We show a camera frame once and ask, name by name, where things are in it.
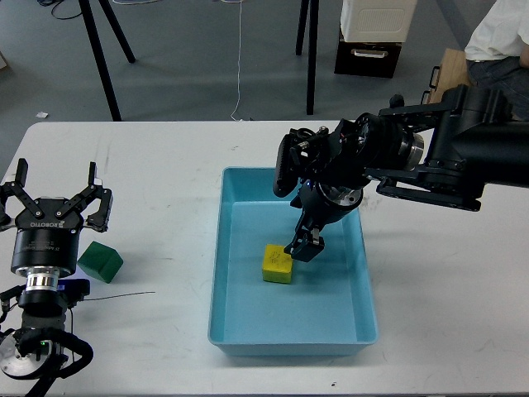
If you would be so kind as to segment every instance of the person's arm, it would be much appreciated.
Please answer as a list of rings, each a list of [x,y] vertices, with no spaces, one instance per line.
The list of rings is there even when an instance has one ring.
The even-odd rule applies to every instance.
[[[529,69],[529,44],[524,44],[520,54],[520,66]]]

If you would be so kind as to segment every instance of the white cord on floor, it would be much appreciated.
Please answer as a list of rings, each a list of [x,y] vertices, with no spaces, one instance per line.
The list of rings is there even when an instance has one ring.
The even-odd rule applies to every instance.
[[[233,117],[237,109],[239,108],[239,103],[241,102],[241,21],[242,21],[242,2],[243,0],[240,0],[239,3],[239,57],[237,60],[237,104],[235,105],[235,109],[233,109],[233,112],[231,112],[231,120],[234,122],[240,122],[242,119],[237,120]]]

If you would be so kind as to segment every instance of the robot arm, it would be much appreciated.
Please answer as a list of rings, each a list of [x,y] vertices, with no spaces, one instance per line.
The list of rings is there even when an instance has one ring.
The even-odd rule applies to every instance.
[[[441,103],[383,109],[342,120],[332,133],[292,130],[281,142],[274,193],[302,209],[293,259],[310,261],[325,246],[320,231],[360,205],[373,179],[389,197],[479,211],[486,184],[529,187],[529,123],[511,121],[499,91],[459,86]],[[423,163],[419,135],[433,129]]]
[[[56,378],[81,371],[93,358],[88,343],[64,330],[66,310],[90,293],[90,283],[62,278],[76,270],[82,228],[107,230],[112,191],[96,184],[95,163],[90,163],[88,186],[71,199],[33,200],[24,191],[26,174],[27,162],[20,159],[15,179],[0,186],[0,232],[17,228],[11,270],[26,277],[25,285],[0,294],[0,323],[11,310],[11,299],[23,309],[21,327],[0,332],[0,368],[13,379],[38,379],[28,394],[34,397],[45,395]],[[5,212],[11,196],[24,206],[14,220]],[[81,212],[95,199],[100,200],[99,209],[85,221]],[[64,349],[80,358],[64,366]]]

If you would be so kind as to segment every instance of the drawer handle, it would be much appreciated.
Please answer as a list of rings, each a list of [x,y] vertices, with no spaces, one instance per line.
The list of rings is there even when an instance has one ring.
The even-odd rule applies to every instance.
[[[387,51],[375,50],[351,50],[350,53],[354,56],[362,56],[364,58],[385,58],[388,56]]]

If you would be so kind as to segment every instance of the gray floor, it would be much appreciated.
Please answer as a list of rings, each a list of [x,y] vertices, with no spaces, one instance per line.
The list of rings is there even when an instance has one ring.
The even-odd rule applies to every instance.
[[[91,3],[124,121],[231,120],[237,101],[238,4],[113,3],[138,59],[130,65],[98,2]],[[355,118],[386,108],[394,93],[403,94],[407,104],[418,103],[445,48],[465,46],[493,0],[418,0],[393,79],[333,73],[342,1],[321,1],[313,116],[305,113],[307,54],[293,53],[299,3],[244,1],[236,118]],[[0,70],[0,175],[27,128],[41,121],[38,112],[49,113],[47,122],[111,120],[82,17],[60,21],[50,9],[36,0],[0,0],[0,51],[10,65]],[[56,9],[59,17],[77,12],[74,0]]]

